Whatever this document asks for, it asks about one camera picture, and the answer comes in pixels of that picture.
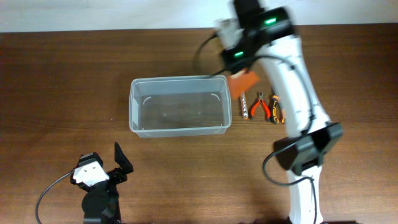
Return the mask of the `orange black long-nose pliers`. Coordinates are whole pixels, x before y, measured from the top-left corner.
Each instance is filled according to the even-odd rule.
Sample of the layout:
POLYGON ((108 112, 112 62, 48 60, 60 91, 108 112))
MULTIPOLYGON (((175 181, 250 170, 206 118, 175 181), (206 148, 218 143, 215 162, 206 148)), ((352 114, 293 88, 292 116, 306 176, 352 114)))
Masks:
POLYGON ((269 109, 271 112, 270 121, 274 124, 281 123, 285 124, 284 109, 280 105, 280 98, 276 95, 272 89, 269 97, 269 109))

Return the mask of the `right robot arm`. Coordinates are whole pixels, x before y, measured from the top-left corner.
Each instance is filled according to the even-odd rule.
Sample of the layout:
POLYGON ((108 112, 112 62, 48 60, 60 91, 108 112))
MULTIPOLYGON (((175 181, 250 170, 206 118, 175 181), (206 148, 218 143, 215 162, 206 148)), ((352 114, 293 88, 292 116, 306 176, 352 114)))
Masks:
POLYGON ((249 71, 259 62, 266 70, 285 113, 287 137, 273 144, 265 161, 276 157, 286 171, 289 222, 323 223, 319 179, 324 157, 343 135, 324 110, 305 66, 302 43, 288 10, 266 9, 259 1, 233 1, 237 18, 221 21, 224 70, 249 71))

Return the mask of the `socket bit rail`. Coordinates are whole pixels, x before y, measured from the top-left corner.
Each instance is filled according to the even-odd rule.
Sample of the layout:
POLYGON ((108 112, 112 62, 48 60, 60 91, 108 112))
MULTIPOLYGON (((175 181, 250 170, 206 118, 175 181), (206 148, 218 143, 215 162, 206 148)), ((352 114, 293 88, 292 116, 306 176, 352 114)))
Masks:
POLYGON ((247 108, 247 103, 246 103, 246 95, 245 92, 242 92, 239 96, 240 99, 240 104, 241 104, 241 116, 243 119, 248 119, 248 108, 247 108))

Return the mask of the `wooden handled orange scraper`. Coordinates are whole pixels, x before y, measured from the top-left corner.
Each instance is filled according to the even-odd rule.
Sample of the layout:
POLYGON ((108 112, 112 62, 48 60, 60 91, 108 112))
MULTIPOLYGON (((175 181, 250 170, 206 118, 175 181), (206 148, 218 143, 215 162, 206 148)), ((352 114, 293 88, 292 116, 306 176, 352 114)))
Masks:
POLYGON ((236 100, 242 93, 259 82, 260 78, 254 71, 245 68, 238 73, 230 75, 227 81, 230 97, 232 100, 236 100))

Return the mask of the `clear plastic container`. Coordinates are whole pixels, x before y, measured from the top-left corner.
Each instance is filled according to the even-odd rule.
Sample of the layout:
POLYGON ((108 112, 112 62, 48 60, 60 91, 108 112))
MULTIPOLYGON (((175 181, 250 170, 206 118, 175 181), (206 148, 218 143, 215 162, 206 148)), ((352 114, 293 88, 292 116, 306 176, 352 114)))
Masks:
POLYGON ((140 138, 224 134, 232 123, 225 76, 137 78, 129 95, 129 128, 140 138))

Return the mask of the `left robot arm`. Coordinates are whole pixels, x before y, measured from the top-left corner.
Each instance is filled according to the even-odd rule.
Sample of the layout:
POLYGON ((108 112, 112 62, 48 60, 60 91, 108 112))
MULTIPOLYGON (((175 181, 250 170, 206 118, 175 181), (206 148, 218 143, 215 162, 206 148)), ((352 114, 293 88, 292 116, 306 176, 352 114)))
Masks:
POLYGON ((86 192, 81 207, 84 223, 122 223, 117 185, 127 181, 134 171, 118 142, 114 143, 114 161, 119 165, 111 171, 103 169, 97 152, 82 155, 72 171, 70 183, 86 192))

